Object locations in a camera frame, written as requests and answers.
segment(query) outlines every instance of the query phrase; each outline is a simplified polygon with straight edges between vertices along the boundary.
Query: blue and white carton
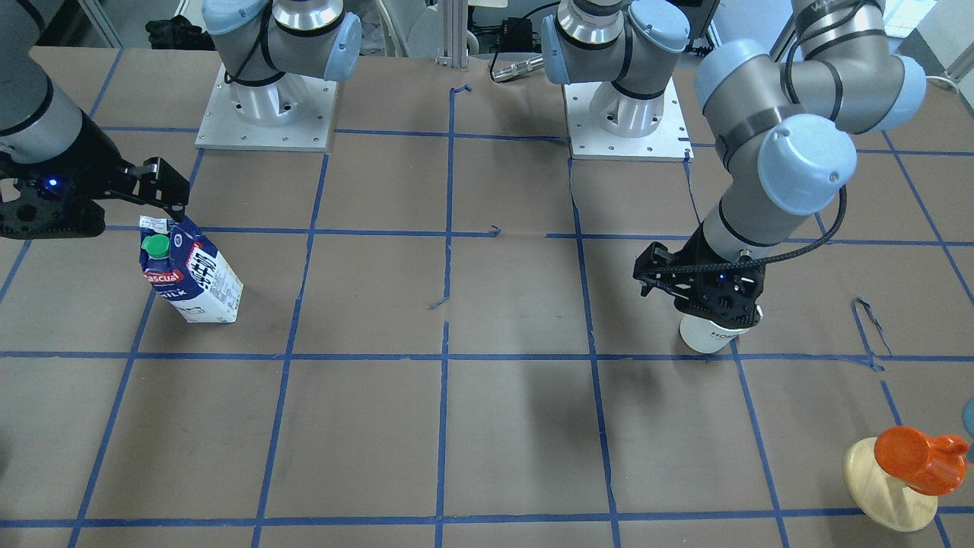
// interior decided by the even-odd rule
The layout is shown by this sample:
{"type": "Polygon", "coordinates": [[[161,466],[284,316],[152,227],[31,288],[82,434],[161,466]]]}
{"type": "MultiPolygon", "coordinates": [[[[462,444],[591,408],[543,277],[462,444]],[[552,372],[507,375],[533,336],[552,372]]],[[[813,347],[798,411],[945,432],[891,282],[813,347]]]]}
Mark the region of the blue and white carton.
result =
{"type": "Polygon", "coordinates": [[[142,216],[138,222],[142,274],[191,324],[237,320],[244,284],[216,246],[188,217],[142,216]]]}

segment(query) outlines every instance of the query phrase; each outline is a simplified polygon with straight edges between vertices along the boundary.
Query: light blue joint cap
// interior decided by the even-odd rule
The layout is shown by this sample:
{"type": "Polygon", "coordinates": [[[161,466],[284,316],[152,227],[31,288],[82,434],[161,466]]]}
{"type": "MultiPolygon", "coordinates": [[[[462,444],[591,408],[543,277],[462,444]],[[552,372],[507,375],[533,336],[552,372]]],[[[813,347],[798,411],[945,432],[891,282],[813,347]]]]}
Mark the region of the light blue joint cap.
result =
{"type": "Polygon", "coordinates": [[[855,172],[852,138],[815,114],[796,114],[771,129],[758,153],[758,177],[770,200],[791,215],[829,205],[855,172]]]}
{"type": "Polygon", "coordinates": [[[636,30],[667,52],[682,53],[690,43],[690,21],[666,0],[636,0],[629,5],[629,18],[636,30]]]}
{"type": "Polygon", "coordinates": [[[219,36],[233,32],[254,18],[270,0],[206,0],[203,3],[203,21],[206,32],[219,36]]]}
{"type": "Polygon", "coordinates": [[[714,95],[718,86],[740,65],[768,52],[761,44],[754,40],[734,40],[710,52],[703,58],[696,70],[696,98],[700,101],[700,108],[706,106],[710,96],[714,95]]]}
{"type": "Polygon", "coordinates": [[[565,65],[565,55],[561,50],[561,40],[558,39],[558,29],[554,27],[554,16],[547,16],[542,20],[542,57],[544,58],[544,74],[552,84],[571,84],[568,79],[568,66],[565,65]]]}
{"type": "Polygon", "coordinates": [[[917,114],[923,104],[923,96],[926,95],[926,73],[923,72],[923,67],[913,58],[894,57],[903,61],[903,87],[900,88],[900,95],[893,102],[893,107],[871,132],[891,130],[905,124],[917,114]]]}
{"type": "Polygon", "coordinates": [[[324,65],[321,78],[330,82],[344,82],[352,78],[352,73],[356,71],[358,52],[362,46],[362,21],[348,12],[335,32],[335,44],[331,47],[331,55],[324,65]]]}

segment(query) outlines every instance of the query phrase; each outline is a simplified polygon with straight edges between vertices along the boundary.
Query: orange mug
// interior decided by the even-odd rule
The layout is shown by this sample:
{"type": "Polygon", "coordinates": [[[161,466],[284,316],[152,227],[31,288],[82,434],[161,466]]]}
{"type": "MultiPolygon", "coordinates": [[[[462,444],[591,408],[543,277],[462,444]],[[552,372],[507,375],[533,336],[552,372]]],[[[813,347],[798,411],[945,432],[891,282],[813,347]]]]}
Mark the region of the orange mug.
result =
{"type": "Polygon", "coordinates": [[[916,428],[894,426],[876,439],[880,468],[910,489],[930,496],[947,494],[964,480],[964,454],[969,446],[959,436],[931,438],[916,428]]]}

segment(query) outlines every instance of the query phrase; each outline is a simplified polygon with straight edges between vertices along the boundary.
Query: red logo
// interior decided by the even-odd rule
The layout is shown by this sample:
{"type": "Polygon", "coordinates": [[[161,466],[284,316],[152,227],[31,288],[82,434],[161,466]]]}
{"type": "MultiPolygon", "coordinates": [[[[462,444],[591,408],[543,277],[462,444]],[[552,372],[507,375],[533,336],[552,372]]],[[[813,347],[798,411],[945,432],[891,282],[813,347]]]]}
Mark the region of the red logo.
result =
{"type": "Polygon", "coordinates": [[[178,284],[185,278],[182,272],[178,270],[173,270],[172,272],[142,272],[145,279],[149,281],[150,284],[157,286],[165,286],[168,284],[178,284]]]}

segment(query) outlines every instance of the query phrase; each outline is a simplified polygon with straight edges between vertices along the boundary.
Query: green cap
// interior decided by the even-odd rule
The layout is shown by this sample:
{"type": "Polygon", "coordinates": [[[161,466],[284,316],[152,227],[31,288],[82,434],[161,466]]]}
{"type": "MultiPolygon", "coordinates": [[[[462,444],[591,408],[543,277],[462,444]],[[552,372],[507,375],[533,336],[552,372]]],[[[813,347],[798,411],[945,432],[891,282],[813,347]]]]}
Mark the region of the green cap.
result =
{"type": "Polygon", "coordinates": [[[153,234],[142,240],[142,249],[152,258],[166,258],[169,256],[169,236],[153,234]]]}

